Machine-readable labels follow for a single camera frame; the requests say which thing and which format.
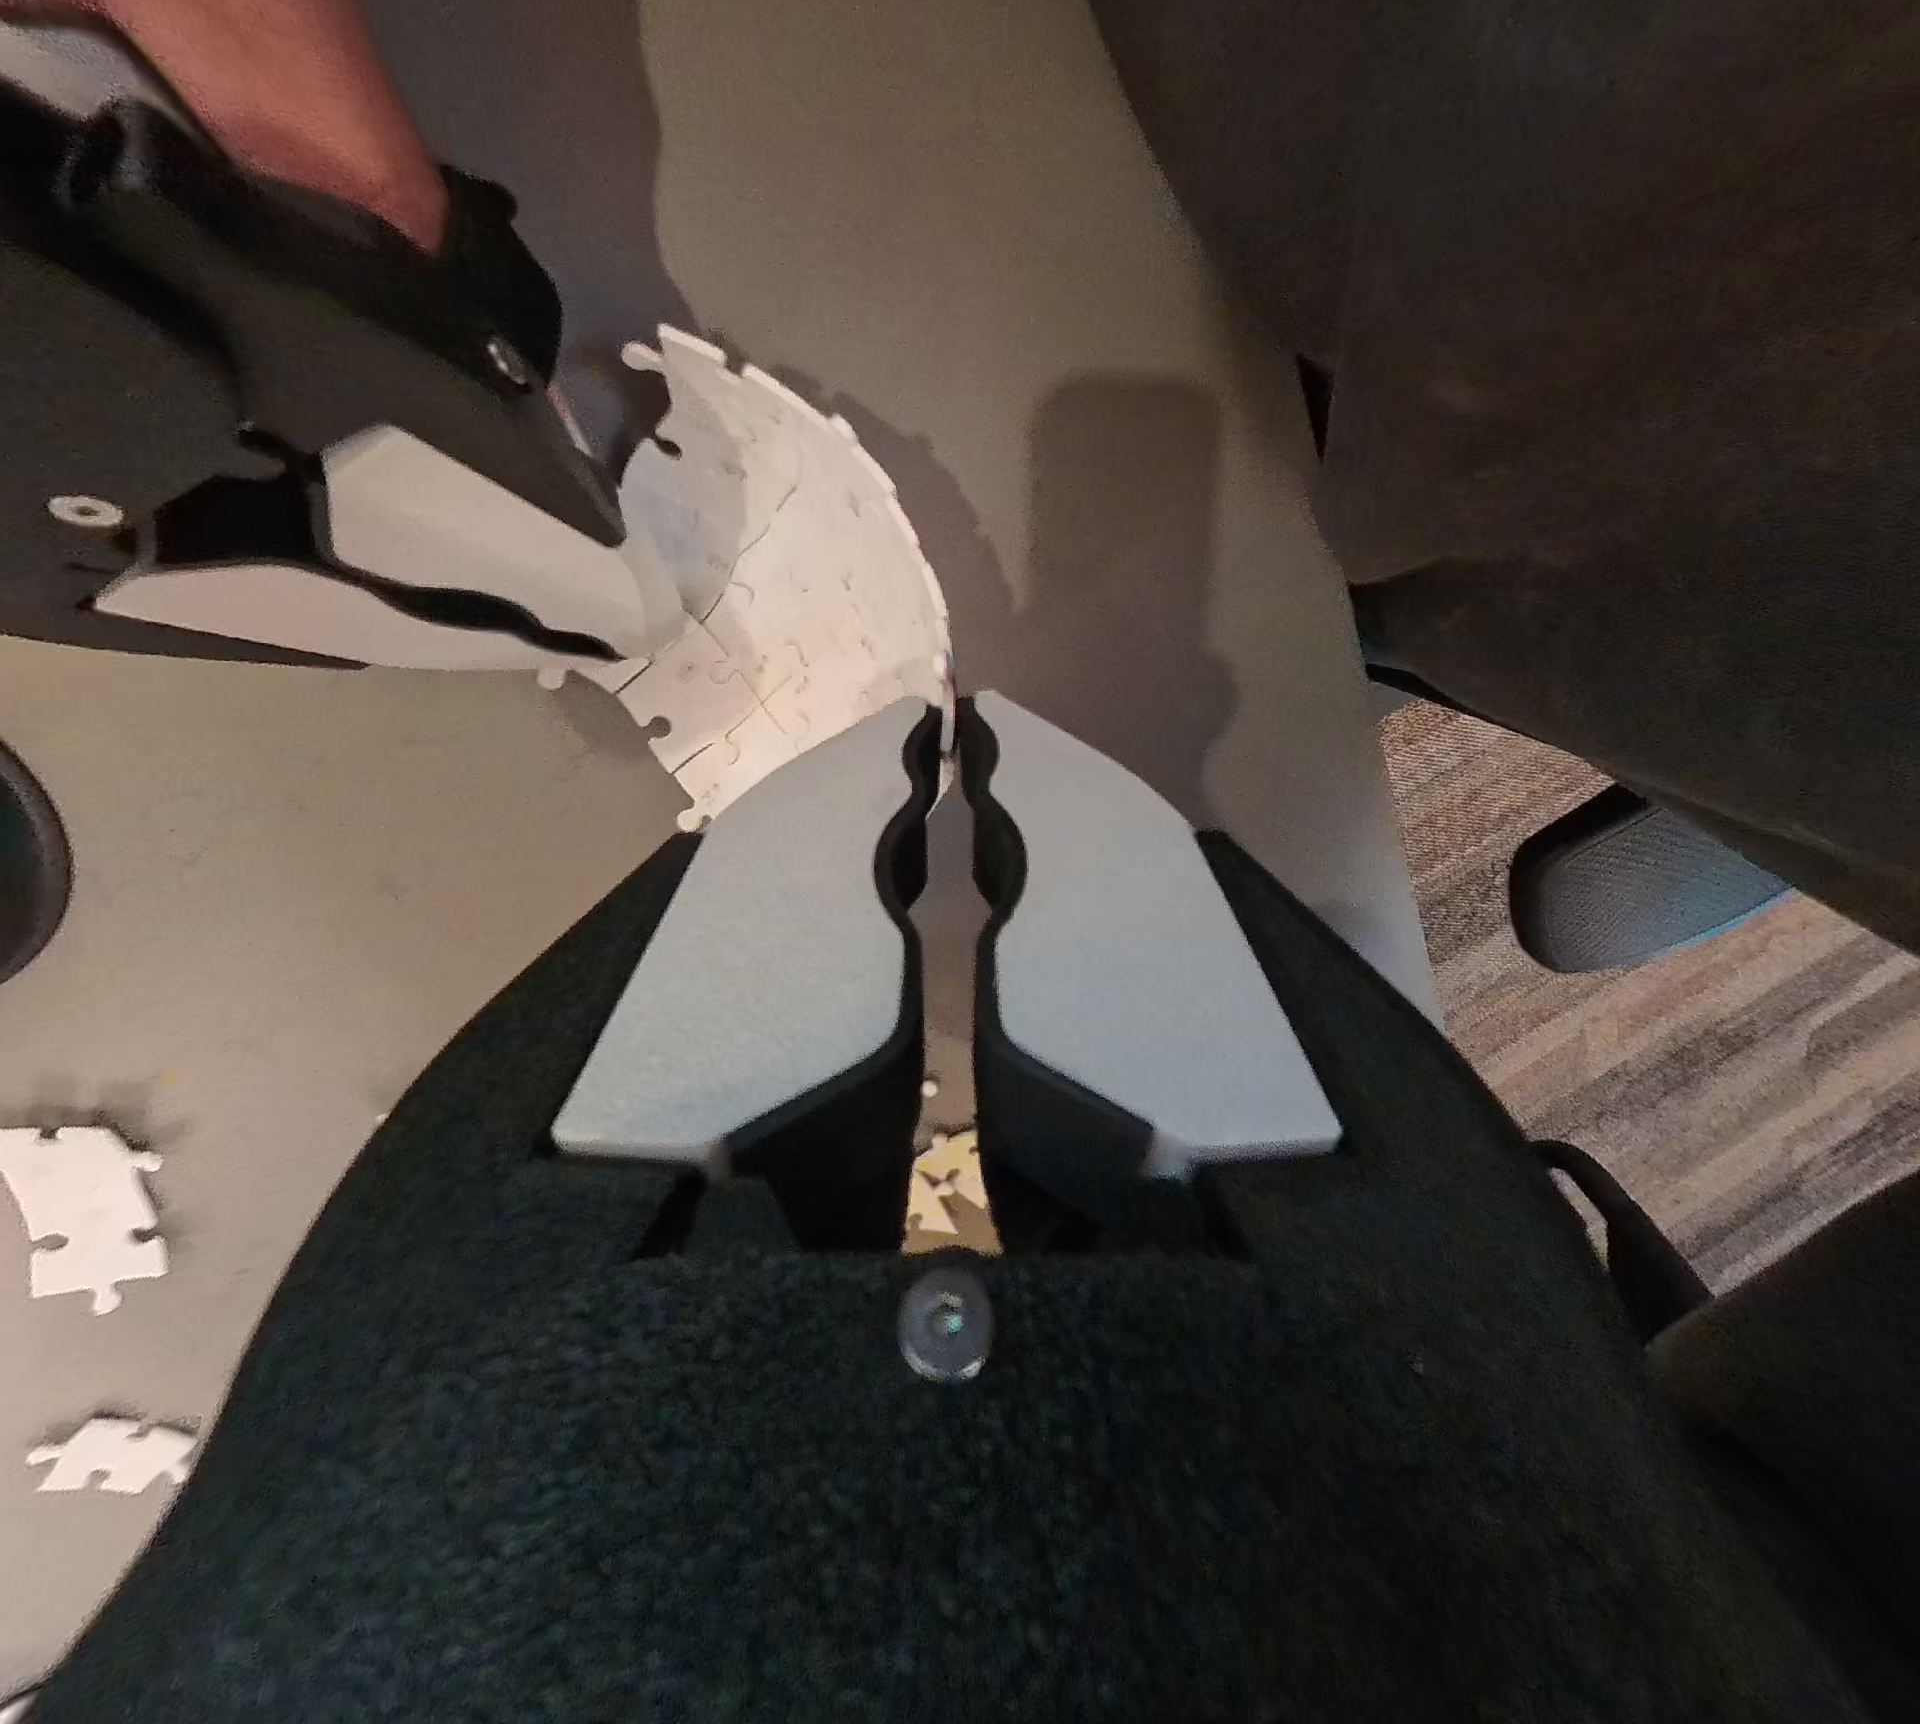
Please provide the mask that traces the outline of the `person's grey shoe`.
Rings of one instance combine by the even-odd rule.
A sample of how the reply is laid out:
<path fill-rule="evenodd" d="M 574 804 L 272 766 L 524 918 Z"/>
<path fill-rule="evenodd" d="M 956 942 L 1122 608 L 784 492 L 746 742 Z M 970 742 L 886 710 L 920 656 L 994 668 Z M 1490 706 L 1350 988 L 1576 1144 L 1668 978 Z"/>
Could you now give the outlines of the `person's grey shoe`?
<path fill-rule="evenodd" d="M 1520 950 L 1562 976 L 1648 966 L 1792 892 L 1784 878 L 1622 784 L 1524 838 L 1506 872 Z"/>

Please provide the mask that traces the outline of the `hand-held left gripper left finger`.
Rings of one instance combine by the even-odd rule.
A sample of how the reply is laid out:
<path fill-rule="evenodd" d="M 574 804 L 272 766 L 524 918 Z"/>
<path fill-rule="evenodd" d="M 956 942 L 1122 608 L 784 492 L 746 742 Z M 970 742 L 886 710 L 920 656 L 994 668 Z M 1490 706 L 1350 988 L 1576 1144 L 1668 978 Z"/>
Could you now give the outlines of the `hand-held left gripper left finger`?
<path fill-rule="evenodd" d="M 702 832 L 550 1128 L 558 1154 L 762 1184 L 822 1252 L 900 1252 L 948 714 L 904 696 Z"/>

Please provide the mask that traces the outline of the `curved assembled puzzle section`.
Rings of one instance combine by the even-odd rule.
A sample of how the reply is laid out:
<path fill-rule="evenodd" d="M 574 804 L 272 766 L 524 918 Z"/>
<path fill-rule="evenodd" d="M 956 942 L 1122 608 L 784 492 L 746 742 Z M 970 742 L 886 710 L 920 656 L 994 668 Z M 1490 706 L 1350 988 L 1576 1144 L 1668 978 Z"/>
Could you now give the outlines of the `curved assembled puzzle section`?
<path fill-rule="evenodd" d="M 688 798 L 686 846 L 656 862 L 676 874 L 670 896 L 714 818 L 898 700 L 946 714 L 944 792 L 948 602 L 894 480 L 852 422 L 666 324 L 626 344 L 622 362 L 658 376 L 666 396 L 626 464 L 622 506 L 668 560 L 688 612 L 684 632 L 610 686 L 636 726 L 662 728 L 668 772 Z"/>

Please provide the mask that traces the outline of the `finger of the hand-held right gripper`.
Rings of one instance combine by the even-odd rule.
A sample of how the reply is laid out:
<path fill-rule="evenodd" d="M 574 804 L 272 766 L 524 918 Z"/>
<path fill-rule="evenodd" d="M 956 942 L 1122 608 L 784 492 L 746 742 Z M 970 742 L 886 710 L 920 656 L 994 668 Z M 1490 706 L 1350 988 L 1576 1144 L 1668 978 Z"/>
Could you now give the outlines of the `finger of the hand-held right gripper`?
<path fill-rule="evenodd" d="M 336 562 L 414 592 L 486 600 L 618 658 L 654 656 L 688 614 L 646 538 L 602 544 L 426 440 L 372 426 L 322 456 Z"/>
<path fill-rule="evenodd" d="M 392 576 L 284 558 L 146 562 L 104 584 L 90 610 L 124 626 L 380 670 L 542 672 L 616 658 L 594 628 L 494 594 L 456 566 Z"/>

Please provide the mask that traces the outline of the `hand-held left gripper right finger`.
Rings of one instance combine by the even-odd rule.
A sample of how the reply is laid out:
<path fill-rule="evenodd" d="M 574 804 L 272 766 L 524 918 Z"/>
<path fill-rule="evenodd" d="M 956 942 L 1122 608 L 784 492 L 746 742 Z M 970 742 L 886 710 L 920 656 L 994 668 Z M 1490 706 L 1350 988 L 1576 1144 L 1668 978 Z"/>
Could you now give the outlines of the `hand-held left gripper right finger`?
<path fill-rule="evenodd" d="M 1008 1252 L 1114 1234 L 1158 1184 L 1324 1158 L 1342 1122 L 1188 818 L 1012 698 L 960 704 L 980 1176 Z"/>

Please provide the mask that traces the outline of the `pile of white puzzle pieces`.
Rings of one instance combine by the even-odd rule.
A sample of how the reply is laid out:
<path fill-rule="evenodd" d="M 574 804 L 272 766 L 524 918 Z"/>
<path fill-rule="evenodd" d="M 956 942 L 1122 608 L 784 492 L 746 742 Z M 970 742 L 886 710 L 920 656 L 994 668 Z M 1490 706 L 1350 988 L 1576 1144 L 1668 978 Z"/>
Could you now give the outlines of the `pile of white puzzle pieces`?
<path fill-rule="evenodd" d="M 4 1202 L 26 1244 L 26 1340 L 10 1384 L 20 1470 L 42 1498 L 158 1500 L 192 1470 L 192 1428 L 94 1400 L 112 1380 L 108 1320 L 172 1268 L 160 1168 L 154 1150 L 100 1124 L 2 1132 Z"/>

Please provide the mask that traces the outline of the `black round stand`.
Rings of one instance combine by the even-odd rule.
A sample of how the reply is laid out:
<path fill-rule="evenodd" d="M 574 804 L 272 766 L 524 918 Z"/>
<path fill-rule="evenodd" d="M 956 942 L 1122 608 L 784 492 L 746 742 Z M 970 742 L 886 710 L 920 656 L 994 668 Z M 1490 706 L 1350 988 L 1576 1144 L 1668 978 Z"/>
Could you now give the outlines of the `black round stand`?
<path fill-rule="evenodd" d="M 52 944 L 74 894 L 64 820 L 30 764 L 2 744 L 2 984 Z"/>

